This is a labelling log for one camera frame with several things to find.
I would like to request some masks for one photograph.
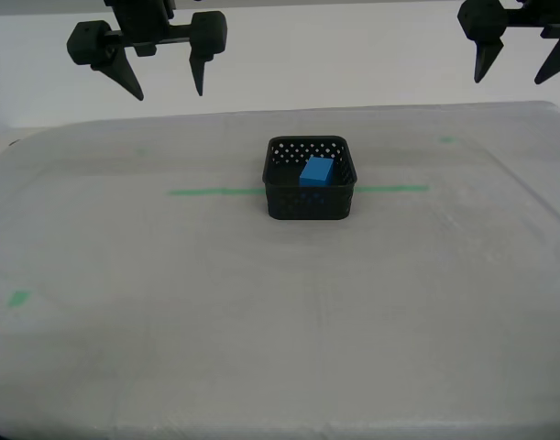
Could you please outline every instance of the green tape mark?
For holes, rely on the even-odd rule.
[[[429,191],[428,185],[397,185],[397,186],[359,186],[356,193],[424,193]],[[201,190],[173,190],[168,195],[204,196],[204,195],[260,195],[265,188],[203,188]]]
[[[173,190],[168,195],[250,195],[265,194],[265,188],[205,188],[201,190]]]
[[[29,299],[29,296],[31,296],[30,291],[15,291],[15,293],[13,293],[13,296],[11,296],[11,298],[8,300],[7,305],[9,307],[19,307]]]
[[[430,191],[428,185],[397,185],[397,186],[359,186],[356,193],[424,193]]]

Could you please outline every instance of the black basket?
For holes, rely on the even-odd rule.
[[[311,156],[335,160],[330,186],[300,186],[300,174]],[[269,142],[263,182],[273,218],[340,220],[349,215],[357,174],[342,137],[275,137]]]

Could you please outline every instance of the basket rim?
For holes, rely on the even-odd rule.
[[[340,137],[337,135],[327,135],[327,136],[276,136],[275,138],[273,137],[272,139],[269,140],[268,143],[268,153],[266,154],[265,157],[265,166],[263,167],[263,183],[265,183],[266,188],[270,187],[270,188],[286,188],[286,189],[293,189],[293,188],[301,188],[301,186],[299,185],[275,185],[273,183],[269,183],[269,181],[266,179],[266,176],[268,175],[268,168],[269,168],[269,163],[271,162],[271,144],[273,142],[276,142],[280,139],[286,139],[286,140],[291,140],[291,139],[305,139],[305,140],[311,140],[311,139],[337,139],[340,142],[342,142],[346,148],[343,149],[343,152],[346,155],[346,158],[348,159],[349,164],[351,165],[351,173],[353,174],[353,181],[351,183],[348,183],[346,185],[330,185],[330,186],[307,186],[307,189],[311,189],[311,188],[319,188],[319,189],[325,189],[325,190],[330,190],[332,188],[350,188],[352,186],[355,186],[355,184],[357,183],[357,171],[355,170],[355,163],[353,163],[353,158],[351,158],[351,151],[349,149],[349,144],[348,142],[345,140],[344,137]]]

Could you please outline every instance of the blue block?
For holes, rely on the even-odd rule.
[[[335,161],[311,156],[300,175],[300,186],[328,186],[333,181]]]

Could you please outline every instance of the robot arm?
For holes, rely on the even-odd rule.
[[[507,28],[542,28],[541,37],[558,39],[555,48],[536,76],[543,83],[560,72],[560,0],[518,0],[520,9],[505,9],[500,0],[466,0],[458,19],[477,46],[475,81],[479,83],[503,49],[501,36]],[[203,94],[204,66],[226,46],[226,19],[221,12],[196,13],[192,23],[173,26],[173,0],[104,0],[113,8],[121,30],[104,21],[78,23],[68,40],[68,52],[76,64],[121,84],[137,99],[141,86],[126,59],[125,48],[139,57],[153,56],[159,44],[189,42],[190,65],[198,94]]]
[[[475,82],[479,83],[503,49],[501,36],[507,28],[543,28],[543,39],[558,39],[538,71],[537,84],[560,72],[560,0],[518,0],[520,9],[504,9],[500,0],[466,0],[459,22],[468,39],[475,41]]]
[[[125,48],[151,57],[157,45],[189,42],[190,65],[198,94],[203,94],[204,66],[226,47],[226,19],[221,12],[194,14],[192,23],[173,26],[173,0],[104,0],[115,12],[121,30],[105,21],[78,23],[68,40],[68,53],[78,65],[90,65],[119,83],[139,101],[143,91],[131,69]]]

